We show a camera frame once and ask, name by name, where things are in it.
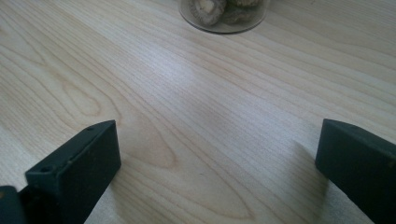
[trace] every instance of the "wood grain pattern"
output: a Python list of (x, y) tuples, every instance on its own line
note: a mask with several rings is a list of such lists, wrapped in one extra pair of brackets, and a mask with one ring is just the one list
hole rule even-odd
[(87, 223), (371, 223), (314, 158), (324, 118), (396, 142), (395, 11), (274, 0), (211, 35), (175, 0), (0, 0), (0, 185), (115, 119), (122, 167)]

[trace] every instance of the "light wood grain surface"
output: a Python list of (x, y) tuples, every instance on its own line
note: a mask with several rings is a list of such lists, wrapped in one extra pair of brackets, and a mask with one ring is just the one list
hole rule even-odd
[(324, 118), (396, 143), (395, 12), (273, 0), (211, 35), (175, 0), (0, 0), (0, 185), (115, 119), (122, 167), (86, 223), (371, 223), (314, 159)]

